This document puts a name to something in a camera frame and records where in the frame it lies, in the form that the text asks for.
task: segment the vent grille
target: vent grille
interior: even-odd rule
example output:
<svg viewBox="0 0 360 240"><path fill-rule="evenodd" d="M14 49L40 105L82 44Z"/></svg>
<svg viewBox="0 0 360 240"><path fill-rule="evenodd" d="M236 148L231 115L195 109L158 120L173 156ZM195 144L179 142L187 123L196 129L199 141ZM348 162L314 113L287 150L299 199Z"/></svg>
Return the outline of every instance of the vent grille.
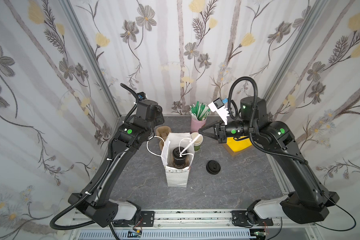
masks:
<svg viewBox="0 0 360 240"><path fill-rule="evenodd" d="M129 230L115 230L120 239L243 239L250 236L249 229L143 229L142 236L127 237ZM110 230L81 230L79 240L114 240Z"/></svg>

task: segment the paper cup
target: paper cup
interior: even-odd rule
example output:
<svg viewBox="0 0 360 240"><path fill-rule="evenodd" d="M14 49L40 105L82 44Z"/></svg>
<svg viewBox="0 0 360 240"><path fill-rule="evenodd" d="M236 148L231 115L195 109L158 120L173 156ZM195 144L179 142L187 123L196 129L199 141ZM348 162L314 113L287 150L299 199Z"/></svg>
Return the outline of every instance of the paper cup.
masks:
<svg viewBox="0 0 360 240"><path fill-rule="evenodd" d="M192 139L195 139L199 133L198 132L192 132L191 137ZM197 138L197 140L193 143L193 148L195 149L195 152L199 151L200 146L203 143L203 136L200 136Z"/></svg>

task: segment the white paper bag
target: white paper bag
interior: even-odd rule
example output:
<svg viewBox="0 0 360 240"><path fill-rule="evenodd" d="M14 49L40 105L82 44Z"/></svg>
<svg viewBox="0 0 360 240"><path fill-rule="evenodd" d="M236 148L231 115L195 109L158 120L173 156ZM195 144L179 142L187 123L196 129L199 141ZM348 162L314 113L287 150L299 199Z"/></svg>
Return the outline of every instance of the white paper bag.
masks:
<svg viewBox="0 0 360 240"><path fill-rule="evenodd" d="M188 182L189 168L193 161L193 155L195 154L195 149L193 144L187 148L187 152L191 153L187 155L188 164L183 169L174 168L173 165L173 154L172 151L179 147L186 147L190 142L192 142L192 137L190 133L176 133L170 132L167 139L164 142L163 150L161 152L161 160L163 161L165 175L167 177L168 187L186 187Z"/></svg>

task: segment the table surface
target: table surface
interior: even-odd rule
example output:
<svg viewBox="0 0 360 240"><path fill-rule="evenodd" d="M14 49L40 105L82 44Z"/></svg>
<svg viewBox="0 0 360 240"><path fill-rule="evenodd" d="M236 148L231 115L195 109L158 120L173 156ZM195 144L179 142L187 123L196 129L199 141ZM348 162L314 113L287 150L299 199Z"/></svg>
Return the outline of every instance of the table surface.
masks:
<svg viewBox="0 0 360 240"><path fill-rule="evenodd" d="M163 126L172 132L190 131L190 116L164 119ZM209 116L206 124L219 119ZM160 154L158 142L156 137L150 140L149 149ZM246 208L256 199L282 196L267 156L254 147L232 157L222 144L204 137L195 153L187 187L168 187L161 158L149 153L146 146L144 143L125 166L111 199L129 200L143 209L233 209ZM209 160L220 163L217 175L206 171Z"/></svg>

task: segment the black cable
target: black cable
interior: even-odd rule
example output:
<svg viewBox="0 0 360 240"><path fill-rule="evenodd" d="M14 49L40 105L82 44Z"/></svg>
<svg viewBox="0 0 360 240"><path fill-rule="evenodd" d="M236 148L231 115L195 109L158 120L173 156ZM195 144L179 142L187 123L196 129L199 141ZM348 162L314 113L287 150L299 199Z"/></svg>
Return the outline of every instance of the black cable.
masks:
<svg viewBox="0 0 360 240"><path fill-rule="evenodd" d="M241 81L249 81L252 86L253 86L253 102L252 102L252 108L251 108L251 115L250 115L250 122L249 122L249 128L252 128L253 127L253 120L254 120L254 115L256 113L256 108L257 108L257 95L258 95L258 89L257 89L257 84L256 82L254 81L253 78L250 78L250 77L241 77L241 78L238 78L231 86L231 89L229 90L229 95L228 95L228 113L229 115L231 116L231 118L233 118L233 114L232 114L232 111L231 111L231 99L232 99L232 93L233 93L233 89L235 88L235 86L241 82ZM259 145L257 145L257 143L254 141L254 132L250 132L250 141L251 141L251 144L258 150L262 151L262 152L265 152L265 153L268 153L268 154L271 154L271 155L278 155L278 156L284 156L284 157L289 157L289 158L292 158L292 159L295 159L297 161L299 161L301 164L305 164L307 165L308 164L308 161L301 158L301 157L298 157L298 156L295 156L295 155L291 155L291 154L288 154L288 153L281 153L281 152L275 152L275 151L270 151L270 150L265 150L264 148L260 147Z"/></svg>
<svg viewBox="0 0 360 240"><path fill-rule="evenodd" d="M113 227L112 227L112 223L109 224L109 228L110 228L110 231L112 232L112 235L115 237L115 239L116 239L116 240L120 240L120 239L117 237L117 235L116 235L116 233L115 233L115 230L114 230Z"/></svg>
<svg viewBox="0 0 360 240"><path fill-rule="evenodd" d="M67 212L71 211L72 209L74 209L75 207L77 207L78 205L82 204L89 196L92 195L93 191L97 188L97 186L100 184L100 182L103 180L103 178L105 177L110 165L111 165L112 161L107 161L107 165L104 168L103 173L101 174L101 176L99 177L99 179L96 181L96 183L87 191L88 194L85 194L84 196L82 196L79 200L77 200L74 204L72 204L71 206L67 207L66 209L62 210L60 213L58 213L54 218L52 218L52 220L49 222L49 226L53 229L57 229L57 230L71 230L71 229L75 229L75 228L81 228L81 227L85 227L87 225L90 225L92 223L95 223L95 221L88 221L85 223L80 223L80 224L76 224L76 225L70 225L70 226L61 226L61 225L57 225L56 221L61 218L62 216L64 216L65 214L67 214Z"/></svg>
<svg viewBox="0 0 360 240"><path fill-rule="evenodd" d="M153 139L155 137L155 130L152 130L152 132L154 133L154 135L150 139L148 139L147 141L149 141L149 140L151 140L151 139Z"/></svg>
<svg viewBox="0 0 360 240"><path fill-rule="evenodd" d="M250 137L247 136L247 137L242 137L242 138L233 138L233 140L235 140L235 141L242 141L242 140L245 140L245 139L248 139L248 138L250 138Z"/></svg>
<svg viewBox="0 0 360 240"><path fill-rule="evenodd" d="M237 110L237 106L236 106L236 103L235 101L233 100L230 100L228 101L228 109L231 109L231 103L233 105L233 108L235 109L235 116L233 116L233 114L231 113L231 111L229 111L229 115L231 116L232 119L236 119L239 115L238 115L238 110Z"/></svg>
<svg viewBox="0 0 360 240"><path fill-rule="evenodd" d="M124 119L124 122L127 122L129 116L135 111L135 109L137 108L137 102L139 101L139 96L137 95L137 93L130 89L127 85L123 84L123 83L120 83L120 86L122 86L123 88L127 89L131 94L132 96L135 97L136 99L136 102L134 104L134 106L132 107L132 109L129 111L129 113L125 116L125 119Z"/></svg>
<svg viewBox="0 0 360 240"><path fill-rule="evenodd" d="M344 212L346 212L348 215L350 215L350 217L353 219L353 221L355 222L355 224L354 224L352 227L350 227L350 228L348 228L348 229L344 229L344 230L337 230L337 229L327 228L327 227L324 227L324 226L322 226L322 225L320 225L320 224L317 224L317 223L315 223L315 222L314 222L314 224L316 224L317 226L323 227L323 228L325 228L325 229L332 230L332 231L336 231L336 232L345 232L345 231L349 231L349 230L351 230L351 229L353 229L353 228L356 227L356 220L355 220L355 218L354 218L349 212L347 212L345 209L343 209L342 207L340 207L339 205L337 205L336 203L334 203L334 202L333 202L331 199L329 199L326 195L323 194L323 196L326 197L326 199L330 200L330 201L331 201L333 204L335 204L338 208L340 208L341 210L343 210Z"/></svg>
<svg viewBox="0 0 360 240"><path fill-rule="evenodd" d="M281 220L281 225L280 225L279 231L276 233L276 235L274 235L274 236L271 237L271 238L268 238L267 240L270 240L270 239L276 237L276 236L279 235L279 233L281 232L281 229L283 228L283 219L280 218L280 220Z"/></svg>

